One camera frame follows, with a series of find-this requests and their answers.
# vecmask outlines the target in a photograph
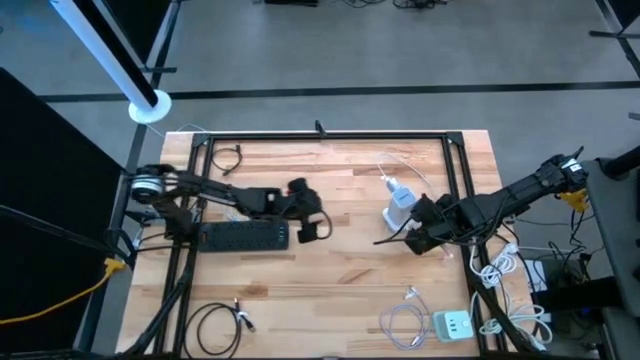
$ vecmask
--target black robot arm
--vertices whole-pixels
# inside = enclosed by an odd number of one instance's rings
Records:
[[[475,195],[454,201],[443,195],[435,203],[424,194],[411,211],[411,220],[421,224],[403,240],[421,255],[442,243],[465,245],[475,238],[487,241],[505,217],[519,215],[543,196],[575,192],[586,186],[587,172],[574,154],[555,155],[543,162],[533,174],[492,194]],[[394,241],[379,241],[376,244]]]
[[[152,205],[165,219],[167,238],[196,230],[191,212],[175,203],[176,198],[187,196],[234,207],[255,220],[298,220],[301,243],[321,239],[317,235],[319,222],[310,222],[309,216],[323,212],[322,201],[303,178],[289,182],[288,194],[283,195],[278,188],[237,188],[171,165],[146,165],[138,169],[131,187],[134,200]]]

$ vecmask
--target wooden table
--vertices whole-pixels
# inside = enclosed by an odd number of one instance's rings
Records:
[[[467,154],[477,193],[501,187],[489,135],[486,131],[464,131]],[[186,168],[192,133],[167,134],[162,163]],[[216,148],[233,147],[237,142],[216,141]],[[232,304],[241,299],[257,331],[243,331],[236,357],[399,357],[475,356],[475,339],[443,344],[433,332],[421,350],[399,351],[381,332],[379,314],[404,302],[409,285],[422,294],[432,312],[468,309],[469,294],[458,247],[451,246],[453,258],[442,249],[415,256],[403,243],[374,246],[390,235],[381,211],[389,201],[389,191],[376,166],[381,152],[405,159],[432,183],[425,183],[411,170],[392,159],[381,158],[385,172],[395,176],[416,194],[439,196],[448,192],[442,146],[435,140],[329,140],[329,141],[242,141],[244,160],[227,177],[213,168],[210,178],[238,187],[285,188],[289,180],[306,177],[309,186],[323,200],[333,219],[333,236],[308,244],[298,244],[291,226],[291,245],[282,252],[200,253],[198,254],[190,312],[209,302]],[[461,194],[464,187],[460,164],[456,161]],[[216,162],[233,165],[236,155],[221,152]],[[201,169],[202,155],[197,169]],[[205,221],[228,216],[228,208],[209,204]],[[162,232],[155,227],[145,236]],[[500,234],[512,239],[506,229]],[[168,245],[161,238],[145,246]],[[503,243],[487,244],[490,256]],[[118,351],[128,348],[147,326],[160,306],[169,250],[141,253],[133,275]],[[504,285],[517,306],[530,303],[522,267],[506,275]],[[166,349],[171,348],[176,310],[168,325]],[[195,324],[188,329],[187,346],[196,357],[204,357],[195,338]],[[399,316],[395,333],[403,339],[415,336],[415,318]],[[220,350],[229,343],[234,326],[229,314],[221,311],[207,319],[205,343]]]

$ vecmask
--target metal frame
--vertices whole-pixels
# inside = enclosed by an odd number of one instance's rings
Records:
[[[398,132],[326,132],[322,129],[319,123],[316,123],[316,132],[270,132],[270,133],[195,133],[191,142],[191,151],[189,154],[189,162],[187,170],[195,172],[195,163],[201,148],[206,148],[205,160],[203,162],[202,174],[208,174],[211,169],[211,159],[213,157],[215,141],[237,141],[237,140],[257,140],[257,141],[300,141],[300,140],[353,140],[353,139],[423,139],[423,140],[439,140],[442,145],[443,156],[445,161],[445,168],[447,172],[447,178],[449,182],[449,189],[451,195],[457,200],[460,198],[460,192],[456,180],[456,173],[454,167],[454,160],[452,155],[452,147],[455,147],[458,151],[460,167],[462,169],[462,178],[464,180],[465,191],[468,196],[474,195],[473,180],[471,178],[471,169],[469,167],[469,161],[464,145],[464,138],[461,132],[422,132],[422,131],[398,131]],[[183,199],[181,203],[182,207],[187,206],[187,199]],[[199,203],[199,208],[204,209],[206,202]],[[470,249],[466,247],[461,248],[463,256],[463,266],[469,262]],[[482,265],[489,263],[489,255],[486,246],[483,244],[478,246],[480,261]],[[180,258],[180,248],[174,248],[171,250],[169,259],[169,266],[167,270],[167,282],[163,294],[163,301],[166,300],[166,295],[173,289],[173,284],[177,276],[178,261]],[[194,248],[189,249],[187,258],[187,267],[193,266],[195,268],[197,251]],[[471,296],[477,289],[479,282],[475,282],[473,275],[465,270],[467,286],[469,289],[469,296]],[[191,282],[180,301],[178,310],[178,320],[176,322],[176,331],[173,339],[173,349],[171,354],[177,355],[181,353],[184,334],[186,331],[186,317],[189,308],[189,296],[191,290]],[[497,296],[494,290],[490,290],[481,293],[481,297],[488,296],[493,300],[494,307],[490,306],[491,312],[498,318],[507,319],[506,314],[497,305]],[[482,324],[482,312],[478,303],[474,308],[474,324],[476,326],[476,340],[478,342],[478,349],[482,358],[493,358],[494,355],[507,355],[513,354],[508,352],[506,337],[504,333],[496,335],[496,344],[498,351],[492,352],[487,345],[486,337],[478,333],[477,327]],[[163,355],[163,349],[166,340],[166,321],[161,326],[161,331],[158,333],[155,339],[155,345],[152,354],[157,356]]]
[[[140,155],[140,149],[142,146],[142,141],[144,139],[144,133],[146,128],[144,126],[138,127],[136,131],[136,136],[134,137],[134,142],[132,146],[132,152],[129,156],[129,160],[127,161],[127,171],[131,171],[132,167],[135,167]],[[442,145],[443,157],[445,162],[445,169],[447,172],[447,178],[449,183],[449,189],[451,195],[455,199],[460,198],[460,192],[458,189],[458,183],[456,180],[456,172],[455,172],[455,163],[453,157],[452,148],[455,148],[458,152],[460,168],[462,170],[462,178],[464,180],[464,187],[467,193],[467,196],[474,195],[474,187],[473,180],[471,178],[471,169],[469,166],[469,160],[466,153],[466,148],[464,144],[464,137],[462,132],[454,131],[454,132],[429,132],[429,131],[381,131],[381,132],[349,132],[349,131],[324,131],[322,125],[319,122],[316,122],[316,131],[309,132],[268,132],[268,133],[237,133],[237,132],[229,132],[229,133],[194,133],[191,148],[189,153],[189,161],[187,165],[187,170],[196,173],[196,164],[197,159],[201,151],[204,149],[204,162],[202,165],[202,175],[209,174],[211,170],[211,159],[213,158],[214,152],[214,144],[215,141],[234,141],[234,140],[257,140],[257,141],[301,141],[301,140],[373,140],[373,139],[381,139],[381,140],[394,140],[394,139],[422,139],[422,140],[439,140]],[[124,209],[126,208],[126,204],[128,202],[128,196],[130,192],[129,186],[126,184],[127,182],[123,182],[123,187],[118,194],[118,201],[116,203],[116,208],[114,210],[114,219],[116,223],[119,219],[124,217]],[[206,201],[200,199],[198,201],[198,208],[204,211],[206,208]],[[186,208],[188,206],[188,198],[183,198],[181,201],[181,207]],[[473,292],[478,291],[479,295],[485,299],[487,306],[493,317],[497,318],[498,321],[503,325],[504,332],[509,336],[512,344],[515,346],[518,352],[510,352],[507,347],[506,337],[504,333],[499,335],[495,335],[497,350],[490,350],[488,348],[487,339],[485,336],[478,333],[478,326],[482,324],[482,313],[481,308],[478,303],[475,304],[474,308],[474,326],[476,327],[476,340],[478,343],[479,356],[478,357],[465,357],[465,359],[487,359],[487,360],[502,360],[502,359],[531,359],[531,360],[542,360],[542,359],[556,359],[556,360],[570,360],[576,359],[579,360],[581,358],[577,357],[563,357],[563,356],[553,356],[547,355],[539,352],[532,352],[530,348],[523,346],[521,344],[522,339],[518,339],[518,336],[522,337],[522,335],[515,330],[513,325],[508,320],[508,317],[504,313],[504,311],[499,307],[497,302],[497,296],[495,291],[490,290],[487,291],[484,289],[482,284],[470,273],[468,270],[469,258],[470,258],[470,249],[467,247],[461,247],[462,257],[463,257],[463,267],[465,269],[467,287],[469,290],[469,296],[473,294]],[[480,262],[482,265],[486,265],[489,262],[489,256],[487,253],[486,246],[484,244],[478,246],[478,252],[480,256]],[[181,248],[176,247],[171,250],[169,265],[167,269],[165,288],[163,292],[163,303],[167,300],[168,294],[175,287],[177,272],[178,272],[178,263],[181,255]],[[196,258],[197,258],[197,249],[195,246],[191,246],[188,250],[187,261],[185,265],[185,271],[193,271],[196,266]],[[171,352],[164,352],[165,341],[166,341],[166,326],[167,321],[163,321],[160,325],[160,328],[155,337],[155,343],[153,346],[153,350],[151,354],[146,355],[113,355],[113,359],[181,359],[180,353],[183,345],[183,340],[186,332],[186,320],[187,314],[189,311],[189,300],[191,295],[191,286],[192,286],[193,276],[188,280],[187,287],[185,291],[182,293],[182,297],[180,299],[180,305],[178,307],[178,317],[176,321],[176,331],[174,335],[173,347]],[[102,304],[103,297],[100,297],[99,303]],[[15,359],[24,359],[24,360],[33,360],[33,359],[105,359],[104,356],[100,356],[97,354],[90,353],[89,349],[86,348],[86,345],[93,342],[93,337],[95,336],[95,327],[93,329],[89,329],[89,333],[84,335],[87,340],[85,342],[81,341],[81,344],[85,346],[79,350],[67,350],[67,351],[45,351],[45,352],[34,352],[34,353],[21,353],[21,354],[13,354],[10,355],[10,358]]]

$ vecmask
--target white power adapter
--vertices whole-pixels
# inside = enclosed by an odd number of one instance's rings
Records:
[[[395,178],[383,176],[387,183],[387,189],[391,192],[389,207],[382,210],[382,217],[393,232],[400,230],[402,224],[411,216],[411,209],[417,198],[408,187],[398,184]]]
[[[449,343],[473,338],[471,318],[466,310],[435,312],[431,315],[431,323],[440,342]]]

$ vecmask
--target gray floor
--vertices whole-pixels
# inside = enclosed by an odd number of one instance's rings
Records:
[[[0,0],[0,66],[38,94],[116,92],[117,88],[44,0]],[[496,84],[637,80],[593,0],[453,0],[433,11],[400,11],[390,1],[351,9],[325,0],[316,9],[193,0],[182,5],[166,75],[170,91],[296,87]],[[640,90],[299,97],[177,101],[160,132],[191,122],[210,130],[488,129],[505,183],[552,154],[586,147],[583,158],[637,145]],[[129,151],[127,104],[53,106],[117,161]],[[155,162],[162,138],[149,132],[142,162]],[[523,217],[568,221],[551,198]],[[568,248],[569,229],[518,224],[524,244]],[[581,230],[601,246],[595,223]],[[604,252],[591,273],[610,273]],[[109,285],[95,350],[112,352],[130,274]],[[579,349],[563,347],[560,352]]]

